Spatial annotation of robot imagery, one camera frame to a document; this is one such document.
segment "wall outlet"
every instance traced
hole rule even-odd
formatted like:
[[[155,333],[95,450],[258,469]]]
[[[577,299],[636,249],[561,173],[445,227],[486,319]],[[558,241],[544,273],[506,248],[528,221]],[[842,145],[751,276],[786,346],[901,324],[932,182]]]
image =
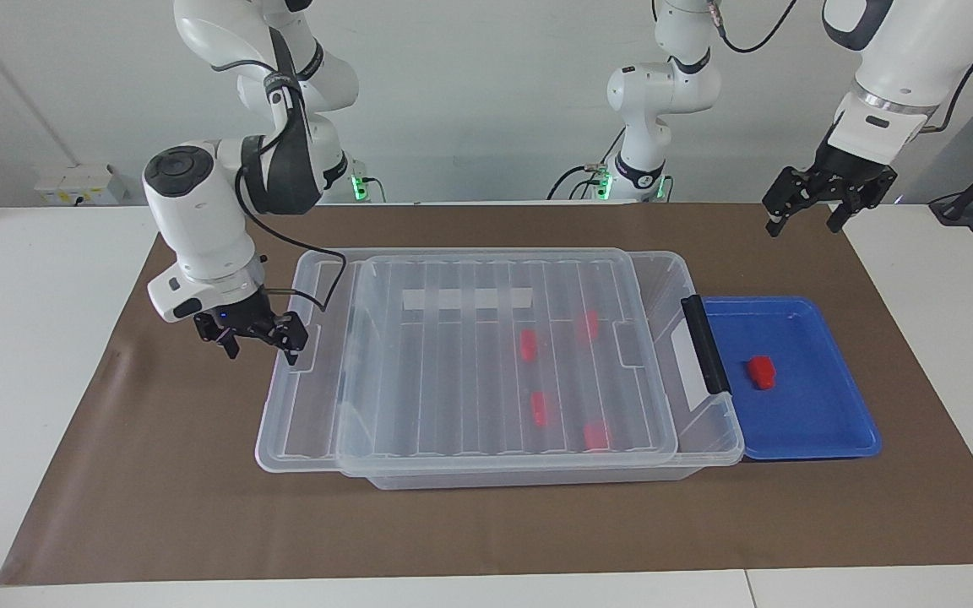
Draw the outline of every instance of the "wall outlet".
[[[61,172],[44,172],[35,191],[46,204],[69,207],[112,207],[127,199],[127,188],[110,166],[81,165]]]

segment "blue tray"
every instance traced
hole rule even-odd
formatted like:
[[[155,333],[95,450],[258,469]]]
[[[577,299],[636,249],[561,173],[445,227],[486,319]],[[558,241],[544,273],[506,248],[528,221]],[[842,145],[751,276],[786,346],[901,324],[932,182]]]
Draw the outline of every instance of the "blue tray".
[[[881,438],[821,311],[802,297],[707,297],[752,459],[872,457]],[[746,363],[772,357],[776,385],[753,385]]]

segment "white table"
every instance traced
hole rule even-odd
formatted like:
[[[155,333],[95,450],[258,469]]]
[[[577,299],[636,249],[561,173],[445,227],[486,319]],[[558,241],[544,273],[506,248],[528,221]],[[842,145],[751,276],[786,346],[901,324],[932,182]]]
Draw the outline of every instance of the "white table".
[[[0,565],[154,235],[144,208],[0,210]],[[927,209],[892,207],[854,219],[848,236],[973,451],[973,236]],[[959,607],[973,605],[973,566],[85,585],[0,589],[0,605],[375,608],[457,594],[465,605],[571,608]]]

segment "brown paper mat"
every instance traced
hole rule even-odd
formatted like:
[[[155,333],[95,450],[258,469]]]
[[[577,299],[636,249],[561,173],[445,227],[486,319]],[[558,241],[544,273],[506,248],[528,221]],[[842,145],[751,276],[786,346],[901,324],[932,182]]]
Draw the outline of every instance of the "brown paper mat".
[[[0,584],[451,576],[973,562],[973,458],[825,214],[760,205],[319,209],[271,220],[330,247],[622,247],[683,255],[706,296],[814,299],[883,434],[875,459],[742,463],[663,484],[382,492],[271,475],[254,440],[275,353],[166,326],[158,242]],[[298,253],[268,237],[269,283]]]

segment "red block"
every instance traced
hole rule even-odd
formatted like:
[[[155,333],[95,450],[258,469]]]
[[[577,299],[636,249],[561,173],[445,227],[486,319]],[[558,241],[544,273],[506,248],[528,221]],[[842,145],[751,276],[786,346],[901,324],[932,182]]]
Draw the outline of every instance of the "red block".
[[[576,323],[576,338],[583,345],[591,344],[592,341],[599,338],[598,311],[588,311],[587,315],[584,315],[584,322]]]
[[[538,341],[535,337],[535,330],[526,328],[520,332],[520,358],[526,362],[535,361],[538,354]]]
[[[750,380],[761,390],[771,390],[775,388],[775,365],[772,357],[754,357],[746,363],[746,371],[749,372]]]
[[[610,449],[610,434],[607,434],[606,423],[602,420],[584,424],[584,449]]]
[[[544,393],[532,393],[532,419],[535,426],[540,428],[549,424],[547,419],[547,396]]]

